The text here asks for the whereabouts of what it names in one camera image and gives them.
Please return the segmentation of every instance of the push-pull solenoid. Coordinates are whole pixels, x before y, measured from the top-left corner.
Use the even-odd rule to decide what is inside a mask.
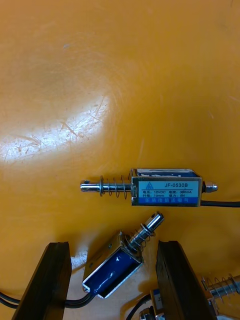
[[[120,182],[113,182],[103,176],[100,181],[92,183],[85,180],[80,184],[82,192],[98,192],[100,196],[108,193],[124,193],[125,199],[131,193],[133,206],[171,206],[198,207],[202,193],[218,190],[213,182],[203,178],[191,169],[131,169],[128,182],[121,177]]]

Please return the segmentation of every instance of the orange table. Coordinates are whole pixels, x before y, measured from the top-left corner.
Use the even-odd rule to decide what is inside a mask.
[[[23,294],[49,242],[69,241],[70,299],[88,247],[154,212],[80,193],[130,168],[191,168],[240,199],[240,2],[0,2],[0,289]],[[197,274],[240,273],[240,210],[163,208],[144,266],[110,298],[64,319],[124,319],[157,285],[158,239],[178,240]],[[239,311],[232,300],[228,313]],[[0,305],[1,320],[13,310]]]

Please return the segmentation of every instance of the label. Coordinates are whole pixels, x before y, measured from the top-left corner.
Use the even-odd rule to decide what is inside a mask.
[[[139,181],[139,204],[197,204],[198,181]]]
[[[191,169],[137,169],[139,177],[197,177]]]

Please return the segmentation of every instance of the orange surface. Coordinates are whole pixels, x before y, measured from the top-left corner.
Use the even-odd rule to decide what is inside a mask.
[[[204,199],[240,199],[239,1],[0,5],[2,291],[21,297],[46,245],[69,241],[68,297],[82,297],[88,247],[94,253],[155,210],[81,193],[82,179],[191,168],[219,185]],[[240,273],[239,209],[161,211],[144,266],[110,298],[66,310],[65,320],[124,319],[157,284],[158,239],[178,240],[197,274]],[[12,314],[0,305],[1,320]]]

